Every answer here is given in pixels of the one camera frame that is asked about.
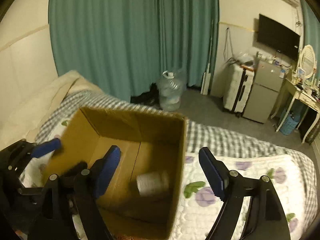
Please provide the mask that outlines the white tape roll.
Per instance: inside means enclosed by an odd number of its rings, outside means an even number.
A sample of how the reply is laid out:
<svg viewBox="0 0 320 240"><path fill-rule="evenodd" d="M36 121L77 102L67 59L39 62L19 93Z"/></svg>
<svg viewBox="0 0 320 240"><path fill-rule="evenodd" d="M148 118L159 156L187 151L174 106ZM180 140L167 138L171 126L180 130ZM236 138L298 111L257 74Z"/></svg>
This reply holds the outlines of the white tape roll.
<svg viewBox="0 0 320 240"><path fill-rule="evenodd" d="M169 190L169 175L165 171L138 175L136 178L139 194L143 197L157 196Z"/></svg>

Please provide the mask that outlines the beige pillow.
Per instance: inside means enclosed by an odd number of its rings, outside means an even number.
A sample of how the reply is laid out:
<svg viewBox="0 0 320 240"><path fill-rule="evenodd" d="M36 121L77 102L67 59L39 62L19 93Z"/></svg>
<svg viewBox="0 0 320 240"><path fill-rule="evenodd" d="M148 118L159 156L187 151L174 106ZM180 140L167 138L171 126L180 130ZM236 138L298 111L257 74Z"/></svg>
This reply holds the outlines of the beige pillow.
<svg viewBox="0 0 320 240"><path fill-rule="evenodd" d="M1 149L20 139L34 142L41 126L60 106L64 98L81 90L103 92L77 71L71 70L22 102L1 129Z"/></svg>

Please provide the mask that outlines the white floral quilt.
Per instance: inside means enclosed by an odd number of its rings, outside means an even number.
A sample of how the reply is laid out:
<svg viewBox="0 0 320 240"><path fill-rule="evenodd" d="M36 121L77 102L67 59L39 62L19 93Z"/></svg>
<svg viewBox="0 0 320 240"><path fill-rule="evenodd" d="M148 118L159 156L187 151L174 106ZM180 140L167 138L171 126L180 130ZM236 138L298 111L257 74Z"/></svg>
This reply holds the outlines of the white floral quilt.
<svg viewBox="0 0 320 240"><path fill-rule="evenodd" d="M314 220L316 174L297 152L176 115L83 108L61 125L61 147L34 154L20 176L43 187L116 146L92 183L103 225L144 239L300 239Z"/></svg>

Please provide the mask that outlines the brown cardboard box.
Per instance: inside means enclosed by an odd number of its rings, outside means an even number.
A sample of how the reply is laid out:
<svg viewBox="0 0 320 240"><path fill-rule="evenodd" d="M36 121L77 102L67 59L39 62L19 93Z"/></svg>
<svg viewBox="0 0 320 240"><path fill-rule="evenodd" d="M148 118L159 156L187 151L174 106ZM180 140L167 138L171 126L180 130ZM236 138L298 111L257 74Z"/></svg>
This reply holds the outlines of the brown cardboard box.
<svg viewBox="0 0 320 240"><path fill-rule="evenodd" d="M181 192L186 118L180 114L82 107L61 136L42 178L64 174L81 161L92 166L112 145L120 148L119 165L106 192L97 199L108 229L115 235L168 239ZM139 194L138 175L165 171L169 190Z"/></svg>

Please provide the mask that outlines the grey checkered bed sheet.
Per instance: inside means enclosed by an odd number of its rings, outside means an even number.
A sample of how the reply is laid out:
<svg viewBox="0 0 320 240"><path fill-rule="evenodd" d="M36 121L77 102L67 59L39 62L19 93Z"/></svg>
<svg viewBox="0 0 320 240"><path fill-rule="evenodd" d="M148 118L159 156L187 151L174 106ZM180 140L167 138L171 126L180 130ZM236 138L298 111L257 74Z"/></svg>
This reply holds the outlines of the grey checkered bed sheet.
<svg viewBox="0 0 320 240"><path fill-rule="evenodd" d="M80 107L103 109L128 109L162 113L153 107L135 105L107 94L83 90L67 96L41 126L36 135L36 142L44 142L49 138L53 128L63 119L71 118ZM317 175L313 161L301 152L277 146L271 142L262 141L248 135L230 131L215 126L207 126L194 121L187 122L187 146L189 151L198 151L207 146L221 156L235 158L257 158L272 155L291 155L300 168L306 204L317 205L319 193L317 190Z"/></svg>

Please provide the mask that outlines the blue waste basket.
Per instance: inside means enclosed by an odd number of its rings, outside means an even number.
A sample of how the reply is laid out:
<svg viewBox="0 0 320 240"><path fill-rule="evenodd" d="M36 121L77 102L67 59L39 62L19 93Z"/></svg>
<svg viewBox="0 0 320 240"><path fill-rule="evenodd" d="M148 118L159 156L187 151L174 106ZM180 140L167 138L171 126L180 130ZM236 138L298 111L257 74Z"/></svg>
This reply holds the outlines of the blue waste basket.
<svg viewBox="0 0 320 240"><path fill-rule="evenodd" d="M300 114L290 111L279 131L283 135L290 135L299 122Z"/></svg>

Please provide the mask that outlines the silver mini fridge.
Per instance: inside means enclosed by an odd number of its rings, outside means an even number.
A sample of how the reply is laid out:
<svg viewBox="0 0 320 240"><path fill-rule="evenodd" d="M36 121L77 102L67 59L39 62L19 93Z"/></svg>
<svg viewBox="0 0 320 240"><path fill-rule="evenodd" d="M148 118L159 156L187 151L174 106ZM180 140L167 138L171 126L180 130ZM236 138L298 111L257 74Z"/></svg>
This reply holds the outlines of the silver mini fridge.
<svg viewBox="0 0 320 240"><path fill-rule="evenodd" d="M279 66L259 61L243 117L264 124L276 103L283 79Z"/></svg>

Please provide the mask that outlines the white dressing table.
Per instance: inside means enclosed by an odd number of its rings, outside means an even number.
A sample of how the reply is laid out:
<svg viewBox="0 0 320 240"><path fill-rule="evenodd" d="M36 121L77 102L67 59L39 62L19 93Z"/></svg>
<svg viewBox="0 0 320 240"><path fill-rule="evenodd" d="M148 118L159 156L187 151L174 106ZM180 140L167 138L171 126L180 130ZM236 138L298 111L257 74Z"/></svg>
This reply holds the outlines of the white dressing table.
<svg viewBox="0 0 320 240"><path fill-rule="evenodd" d="M319 102L316 99L314 99L312 96L310 96L306 91L299 89L288 78L285 78L283 81L283 84L281 86L280 92L278 94L278 97L277 97L277 100L276 100L276 103L274 106L274 111L270 116L271 119L273 119L277 115L277 113L280 109L281 103L283 101L283 98L287 93L292 95L292 99L289 103L287 111L285 112L285 116L284 116L285 119L286 119L287 115L289 114L295 101L299 101L299 102L303 103L308 108L305 111L305 113L303 114L303 117L301 118L300 122L298 123L298 126L296 127L296 129L298 129L300 127L300 125L302 124L309 109L312 109L313 111L316 112L316 117L313 120L313 123L309 126L309 129L306 131L306 133L304 134L304 137L302 139L302 144L304 144L307 136L309 135L309 133L312 131L312 129L316 126L317 122L319 121Z"/></svg>

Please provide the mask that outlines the green curtain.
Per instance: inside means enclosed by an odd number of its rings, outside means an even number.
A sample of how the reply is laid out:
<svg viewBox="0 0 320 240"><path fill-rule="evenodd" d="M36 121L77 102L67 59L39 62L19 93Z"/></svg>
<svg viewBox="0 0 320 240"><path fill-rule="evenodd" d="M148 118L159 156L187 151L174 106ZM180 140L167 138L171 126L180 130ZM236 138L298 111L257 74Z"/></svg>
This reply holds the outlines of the green curtain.
<svg viewBox="0 0 320 240"><path fill-rule="evenodd" d="M49 0L57 73L76 70L128 101L168 70L200 86L216 52L219 0Z"/></svg>

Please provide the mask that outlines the white suitcase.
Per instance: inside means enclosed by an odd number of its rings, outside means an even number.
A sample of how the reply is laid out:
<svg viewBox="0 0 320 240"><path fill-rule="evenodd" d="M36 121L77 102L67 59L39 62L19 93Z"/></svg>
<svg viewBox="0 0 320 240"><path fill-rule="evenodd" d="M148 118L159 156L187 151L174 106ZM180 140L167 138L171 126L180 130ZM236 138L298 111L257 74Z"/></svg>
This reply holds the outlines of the white suitcase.
<svg viewBox="0 0 320 240"><path fill-rule="evenodd" d="M237 63L228 67L223 108L240 116L246 106L254 80L254 69Z"/></svg>

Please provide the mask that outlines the clear water jug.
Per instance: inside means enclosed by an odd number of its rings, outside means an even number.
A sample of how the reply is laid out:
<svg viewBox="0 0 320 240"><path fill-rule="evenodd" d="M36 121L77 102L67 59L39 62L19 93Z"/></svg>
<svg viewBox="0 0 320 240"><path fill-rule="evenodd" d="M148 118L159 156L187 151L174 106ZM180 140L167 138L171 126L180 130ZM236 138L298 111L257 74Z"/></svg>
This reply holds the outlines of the clear water jug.
<svg viewBox="0 0 320 240"><path fill-rule="evenodd" d="M157 88L161 109L168 112L177 111L181 104L181 96L186 88L181 72L164 71L157 82Z"/></svg>

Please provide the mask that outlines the white flat mop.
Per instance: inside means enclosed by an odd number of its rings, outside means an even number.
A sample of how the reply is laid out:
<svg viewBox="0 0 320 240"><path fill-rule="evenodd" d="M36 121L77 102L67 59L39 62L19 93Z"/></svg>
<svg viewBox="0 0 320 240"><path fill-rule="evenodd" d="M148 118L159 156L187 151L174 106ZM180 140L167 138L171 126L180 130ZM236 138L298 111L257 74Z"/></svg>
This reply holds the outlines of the white flat mop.
<svg viewBox="0 0 320 240"><path fill-rule="evenodd" d="M208 59L207 59L207 66L206 71L202 77L202 86L201 86L201 94L208 95L209 83L211 78L210 73L210 64L212 59L212 47L213 47L213 34L214 34L214 20L211 21L211 30L210 30L210 43L209 43L209 51L208 51Z"/></svg>

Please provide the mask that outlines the oval white vanity mirror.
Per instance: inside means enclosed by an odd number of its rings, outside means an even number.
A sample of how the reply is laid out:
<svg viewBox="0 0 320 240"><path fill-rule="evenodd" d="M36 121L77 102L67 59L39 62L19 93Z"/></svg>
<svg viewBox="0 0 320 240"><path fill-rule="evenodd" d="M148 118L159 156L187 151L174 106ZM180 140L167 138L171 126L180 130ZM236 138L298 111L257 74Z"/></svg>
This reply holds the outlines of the oval white vanity mirror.
<svg viewBox="0 0 320 240"><path fill-rule="evenodd" d="M304 46L299 54L298 70L304 71L304 77L309 79L316 71L316 57L313 47L308 44Z"/></svg>

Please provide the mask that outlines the black wall television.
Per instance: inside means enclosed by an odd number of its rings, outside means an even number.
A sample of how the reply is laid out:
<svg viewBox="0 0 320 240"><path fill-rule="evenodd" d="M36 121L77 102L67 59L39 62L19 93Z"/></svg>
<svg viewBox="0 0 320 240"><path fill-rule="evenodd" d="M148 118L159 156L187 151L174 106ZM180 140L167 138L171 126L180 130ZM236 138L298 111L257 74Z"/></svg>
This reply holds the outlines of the black wall television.
<svg viewBox="0 0 320 240"><path fill-rule="evenodd" d="M300 35L262 14L259 14L257 42L275 49L292 60L298 59Z"/></svg>

